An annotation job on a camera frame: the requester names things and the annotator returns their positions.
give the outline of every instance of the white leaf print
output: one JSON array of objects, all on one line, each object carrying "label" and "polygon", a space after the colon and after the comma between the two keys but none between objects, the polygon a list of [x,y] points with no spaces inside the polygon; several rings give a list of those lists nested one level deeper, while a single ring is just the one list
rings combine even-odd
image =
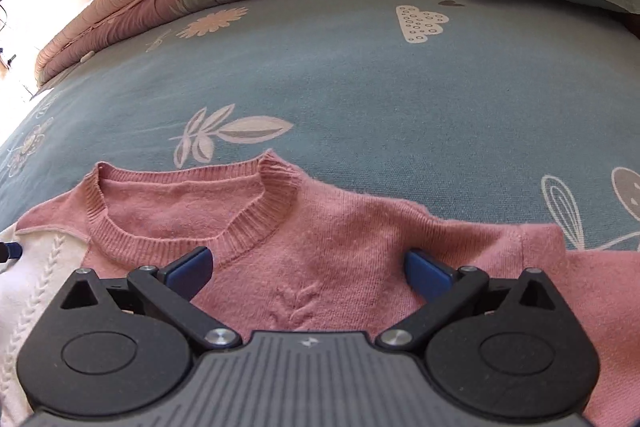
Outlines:
[{"label": "white leaf print", "polygon": [[569,187],[560,178],[547,174],[542,178],[542,195],[546,207],[567,240],[577,250],[585,250],[580,211]]},{"label": "white leaf print", "polygon": [[191,148],[191,138],[186,134],[182,136],[180,143],[176,146],[174,150],[174,165],[180,169],[184,165],[184,162],[187,161],[189,157],[189,149]]},{"label": "white leaf print", "polygon": [[187,126],[184,128],[184,133],[185,134],[195,133],[198,130],[198,127],[200,126],[200,123],[202,122],[202,120],[204,120],[205,114],[207,114],[206,107],[203,107],[196,114],[194,114],[191,117],[191,120],[189,121],[189,123],[187,123]]},{"label": "white leaf print", "polygon": [[225,107],[220,108],[215,113],[207,117],[207,120],[202,122],[202,126],[200,127],[200,133],[207,133],[215,126],[217,126],[222,121],[226,120],[226,118],[233,112],[236,107],[235,103],[231,105],[225,105]]},{"label": "white leaf print", "polygon": [[145,53],[152,52],[154,49],[156,49],[160,44],[162,44],[162,41],[169,33],[171,33],[171,28],[164,31],[161,35],[158,35],[158,38],[156,38],[156,40],[149,45]]},{"label": "white leaf print", "polygon": [[209,163],[211,161],[211,158],[213,158],[213,149],[213,140],[203,133],[198,133],[191,146],[193,157],[200,163]]},{"label": "white leaf print", "polygon": [[215,135],[230,143],[260,143],[293,127],[292,123],[272,116],[248,116],[227,123],[215,131]]}]

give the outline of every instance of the sweater collar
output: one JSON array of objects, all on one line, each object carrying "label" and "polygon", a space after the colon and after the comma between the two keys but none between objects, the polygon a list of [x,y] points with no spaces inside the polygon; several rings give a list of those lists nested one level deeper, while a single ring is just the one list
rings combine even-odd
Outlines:
[{"label": "sweater collar", "polygon": [[[155,239],[132,235],[111,219],[100,188],[101,180],[177,184],[231,180],[256,174],[260,176],[263,192],[215,237]],[[102,255],[126,267],[165,266],[199,246],[208,247],[215,256],[216,266],[221,266],[253,248],[277,228],[287,216],[301,180],[302,172],[272,150],[246,162],[168,172],[127,171],[100,162],[82,181],[90,241]]]}]

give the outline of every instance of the flower print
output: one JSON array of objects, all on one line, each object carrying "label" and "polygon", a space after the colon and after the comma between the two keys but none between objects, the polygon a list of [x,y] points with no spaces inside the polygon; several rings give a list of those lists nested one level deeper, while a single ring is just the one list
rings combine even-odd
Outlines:
[{"label": "flower print", "polygon": [[47,120],[46,122],[40,125],[36,125],[25,137],[22,145],[12,150],[12,152],[14,152],[14,155],[11,156],[9,162],[7,163],[10,178],[20,172],[22,167],[24,167],[24,164],[27,162],[27,158],[34,152],[36,152],[36,149],[44,140],[44,131],[47,127],[49,127],[49,125],[51,125],[52,121],[53,118],[49,118],[49,120]]},{"label": "flower print", "polygon": [[[616,167],[611,172],[611,184],[618,200],[631,216],[640,221],[640,174],[625,167]],[[546,174],[542,178],[542,195],[546,207],[555,222],[564,232],[564,237],[577,250],[586,250],[585,233],[578,205],[569,187],[556,176]],[[640,237],[640,230],[633,230],[615,237],[603,245],[590,247],[590,250],[607,250]]]},{"label": "flower print", "polygon": [[229,143],[254,144],[274,139],[293,127],[292,123],[273,116],[247,116],[223,124],[235,107],[236,104],[225,105],[209,116],[203,107],[184,126],[182,136],[169,139],[179,140],[174,150],[174,165],[178,169],[190,153],[196,161],[209,163],[216,147],[214,137]]},{"label": "flower print", "polygon": [[226,28],[231,21],[237,21],[245,13],[247,8],[232,8],[230,10],[220,10],[215,13],[210,13],[206,17],[202,17],[196,22],[190,23],[185,29],[179,32],[177,35],[180,38],[189,38],[193,36],[203,36],[207,32],[215,32],[220,28]]}]

